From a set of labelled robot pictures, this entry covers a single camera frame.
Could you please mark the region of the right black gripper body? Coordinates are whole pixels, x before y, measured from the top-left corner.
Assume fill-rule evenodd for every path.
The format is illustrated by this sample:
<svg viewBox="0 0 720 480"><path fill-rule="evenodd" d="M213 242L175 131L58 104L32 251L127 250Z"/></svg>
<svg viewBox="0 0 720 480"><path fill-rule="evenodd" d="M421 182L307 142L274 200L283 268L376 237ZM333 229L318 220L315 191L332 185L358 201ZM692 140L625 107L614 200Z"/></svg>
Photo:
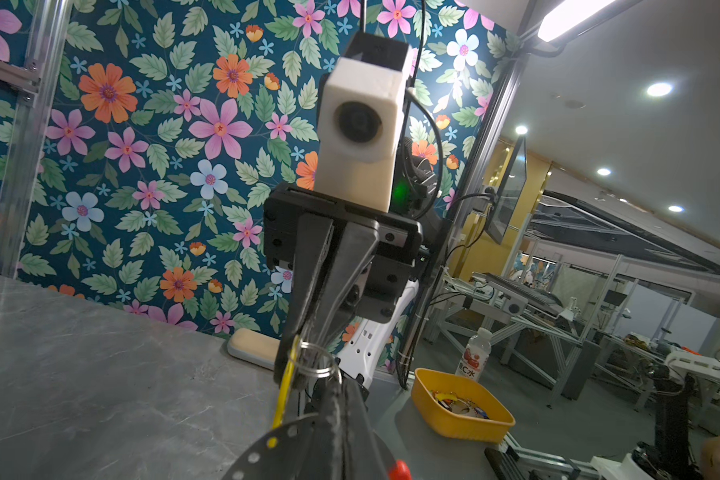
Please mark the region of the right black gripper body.
<svg viewBox="0 0 720 480"><path fill-rule="evenodd" d="M348 221L378 222L378 246L356 283L362 288L362 296L355 315L364 318L391 317L419 253L423 239L421 225L396 214L378 212L282 183L264 203L264 246L270 266L290 266L293 271L297 225L304 214L331 219L332 234L339 232Z"/></svg>

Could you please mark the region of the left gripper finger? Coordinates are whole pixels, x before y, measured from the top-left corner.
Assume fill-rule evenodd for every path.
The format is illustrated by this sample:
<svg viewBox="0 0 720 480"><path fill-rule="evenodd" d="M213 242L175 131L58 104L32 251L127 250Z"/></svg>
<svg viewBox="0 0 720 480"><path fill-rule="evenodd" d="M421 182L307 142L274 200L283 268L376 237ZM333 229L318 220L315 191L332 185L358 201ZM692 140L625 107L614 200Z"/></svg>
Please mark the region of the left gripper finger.
<svg viewBox="0 0 720 480"><path fill-rule="evenodd" d="M302 463L304 479L387 479L388 467L359 384L331 384L322 398Z"/></svg>

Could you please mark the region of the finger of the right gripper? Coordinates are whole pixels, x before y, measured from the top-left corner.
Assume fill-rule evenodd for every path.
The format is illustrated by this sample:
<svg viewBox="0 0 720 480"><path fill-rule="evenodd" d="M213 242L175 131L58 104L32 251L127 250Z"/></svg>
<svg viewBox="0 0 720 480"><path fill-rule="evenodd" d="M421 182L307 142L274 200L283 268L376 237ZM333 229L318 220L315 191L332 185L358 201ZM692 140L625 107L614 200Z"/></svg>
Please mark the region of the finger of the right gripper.
<svg viewBox="0 0 720 480"><path fill-rule="evenodd" d="M315 300L302 330L307 342L328 346L355 316L362 296L356 283L379 243L378 222L348 221L333 233L327 271L318 283Z"/></svg>
<svg viewBox="0 0 720 480"><path fill-rule="evenodd" d="M330 247L332 229L333 221L327 217L304 214L299 218L289 313L274 363L276 383L283 380L296 336L305 329L314 291Z"/></svg>

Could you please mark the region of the metal keyring disc red grip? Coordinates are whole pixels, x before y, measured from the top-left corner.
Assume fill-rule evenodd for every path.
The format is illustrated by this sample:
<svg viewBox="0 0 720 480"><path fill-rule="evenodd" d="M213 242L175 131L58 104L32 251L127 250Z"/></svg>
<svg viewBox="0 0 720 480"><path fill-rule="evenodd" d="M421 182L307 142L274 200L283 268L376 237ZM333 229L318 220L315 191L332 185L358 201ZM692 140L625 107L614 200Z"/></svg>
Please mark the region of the metal keyring disc red grip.
<svg viewBox="0 0 720 480"><path fill-rule="evenodd" d="M225 479L304 479L302 463L317 414L309 414L276 428L253 443L223 475ZM408 465L397 460L377 436L389 471L387 479L411 479Z"/></svg>

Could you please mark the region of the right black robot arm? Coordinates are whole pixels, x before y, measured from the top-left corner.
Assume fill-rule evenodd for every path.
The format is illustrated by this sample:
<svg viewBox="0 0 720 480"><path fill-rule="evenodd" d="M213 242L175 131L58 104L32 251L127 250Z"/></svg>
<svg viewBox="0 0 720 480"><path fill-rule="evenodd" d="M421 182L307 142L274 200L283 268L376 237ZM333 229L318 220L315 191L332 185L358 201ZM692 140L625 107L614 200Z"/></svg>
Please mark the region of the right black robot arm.
<svg viewBox="0 0 720 480"><path fill-rule="evenodd" d="M405 138L389 213L277 186L264 204L264 251L269 268L286 267L293 279L275 381L296 338L326 347L357 317L393 329L421 303L452 226L434 209L441 178Z"/></svg>

